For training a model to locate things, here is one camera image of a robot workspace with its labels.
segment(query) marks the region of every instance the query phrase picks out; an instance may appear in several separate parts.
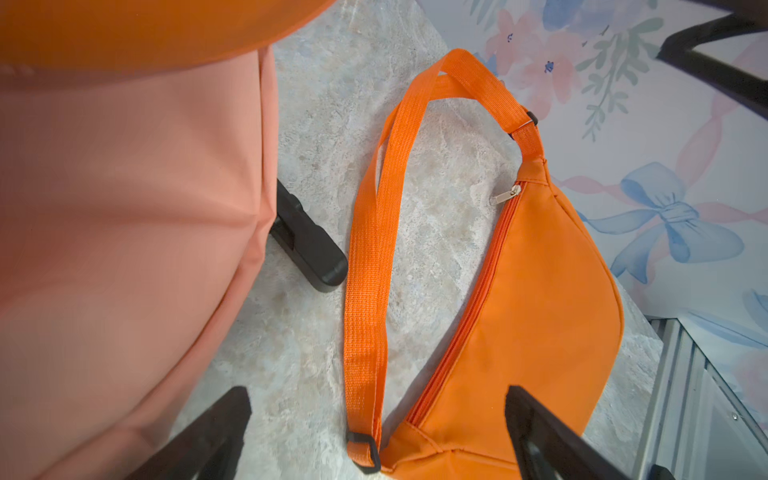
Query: marble surface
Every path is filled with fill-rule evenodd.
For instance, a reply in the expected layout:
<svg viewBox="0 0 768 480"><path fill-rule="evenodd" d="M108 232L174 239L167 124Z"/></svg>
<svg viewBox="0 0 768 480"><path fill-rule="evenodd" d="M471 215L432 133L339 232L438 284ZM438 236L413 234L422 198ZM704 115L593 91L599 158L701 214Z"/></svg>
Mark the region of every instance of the marble surface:
<svg viewBox="0 0 768 480"><path fill-rule="evenodd" d="M413 0L340 1L275 45L280 173L344 249L352 206L384 119L413 77L448 51ZM450 340L520 151L466 100L435 102L413 149L389 299L385 437ZM238 478L362 478L346 457L343 288L323 294L270 239L263 273L181 413L174 434L231 386L253 415ZM623 292L621 351L584 437L630 472L661 341Z"/></svg>

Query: orange zipper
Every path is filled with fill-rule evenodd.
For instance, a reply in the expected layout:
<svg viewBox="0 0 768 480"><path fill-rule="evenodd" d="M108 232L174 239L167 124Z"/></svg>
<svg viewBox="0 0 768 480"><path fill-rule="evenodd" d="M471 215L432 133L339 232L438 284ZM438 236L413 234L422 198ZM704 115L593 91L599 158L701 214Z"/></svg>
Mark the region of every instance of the orange zipper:
<svg viewBox="0 0 768 480"><path fill-rule="evenodd" d="M458 329L456 330L453 339L451 339L451 344L445 352L445 355L442 357L435 374L432 375L432 378L429 380L424 392L422 392L419 400L408 414L406 420L413 425L420 426L421 422L426 417L433 402L437 399L439 392L442 390L442 386L447 380L448 374L453 369L453 364L456 362L464 343L467 341L467 338L469 338L469 333L472 331L472 327L475 325L475 322L477 322L480 309L491 288L491 280L496 271L498 258L502 253L502 246L504 245L504 239L506 238L509 224L515 216L515 211L520 203L520 197L522 197L522 194L525 191L524 182L517 182L515 185L520 185L521 190L510 199L506 205L504 205L502 215L499 217L493 232L491 246L488 248L488 254L485 256L485 262L480 271L480 277L475 285L475 290L472 292L472 297L469 299L469 305L464 311L464 316L462 316L462 320L458 324Z"/></svg>

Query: nylon webbing strap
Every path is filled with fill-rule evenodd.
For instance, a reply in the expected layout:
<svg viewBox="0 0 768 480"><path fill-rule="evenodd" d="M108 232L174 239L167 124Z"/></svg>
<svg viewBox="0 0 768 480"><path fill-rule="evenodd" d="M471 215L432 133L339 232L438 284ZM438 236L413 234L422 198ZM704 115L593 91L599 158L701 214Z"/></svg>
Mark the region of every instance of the nylon webbing strap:
<svg viewBox="0 0 768 480"><path fill-rule="evenodd" d="M344 306L344 389L347 453L374 471L381 445L387 367L386 309L406 165L427 104L474 98L507 133L514 133L523 161L544 155L538 129L505 86L466 50L453 50L422 72L386 119L355 201ZM389 139L376 189L378 151Z"/></svg>

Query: fanny pack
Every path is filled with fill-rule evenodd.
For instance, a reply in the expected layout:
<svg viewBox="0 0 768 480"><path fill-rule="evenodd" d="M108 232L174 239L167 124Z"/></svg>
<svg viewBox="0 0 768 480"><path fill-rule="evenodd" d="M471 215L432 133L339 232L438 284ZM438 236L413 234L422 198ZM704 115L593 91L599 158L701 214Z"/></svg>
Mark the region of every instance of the fanny pack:
<svg viewBox="0 0 768 480"><path fill-rule="evenodd" d="M427 104L443 98L479 101L518 143L522 165L514 187L495 198L504 206L448 350L380 452L385 321L406 164ZM416 77L386 120L355 202L344 310L347 453L366 473L519 478L505 422L513 385L576 433L587 426L621 343L621 298L578 213L551 181L536 124L464 50Z"/></svg>

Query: black plastic clip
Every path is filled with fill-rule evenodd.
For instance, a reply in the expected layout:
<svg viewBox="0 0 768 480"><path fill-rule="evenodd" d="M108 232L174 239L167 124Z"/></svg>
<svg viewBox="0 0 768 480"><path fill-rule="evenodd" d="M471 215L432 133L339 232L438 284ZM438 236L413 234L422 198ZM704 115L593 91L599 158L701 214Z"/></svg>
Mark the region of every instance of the black plastic clip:
<svg viewBox="0 0 768 480"><path fill-rule="evenodd" d="M525 112L525 113L527 113L527 114L528 114L528 116L531 118L531 121L533 122L533 126L534 126L534 127L535 127L535 126L537 126L537 125L538 125L538 118L536 118L536 115L534 115L532 111L527 111L527 112ZM518 127L518 129L517 129L517 130L520 130L521 128L523 128L525 125L527 125L527 124L529 124L529 123L531 123L531 122L528 122L528 121L527 121L527 122L525 122L523 125L520 125L520 126ZM514 139L515 139L515 137L512 137L512 134L514 134L514 131L513 131L513 132L511 132L511 133L510 133L510 134L508 134L508 135L509 135L509 137L510 137L512 140L514 140Z"/></svg>
<svg viewBox="0 0 768 480"><path fill-rule="evenodd" d="M379 457L379 448L376 446L376 440L371 435L366 433L347 432L346 441L352 443L367 443L371 448L371 460L373 460L373 467L365 467L358 464L357 462L353 462L355 465L357 465L357 468L359 468L362 473L371 475L372 473L381 472L382 461Z"/></svg>

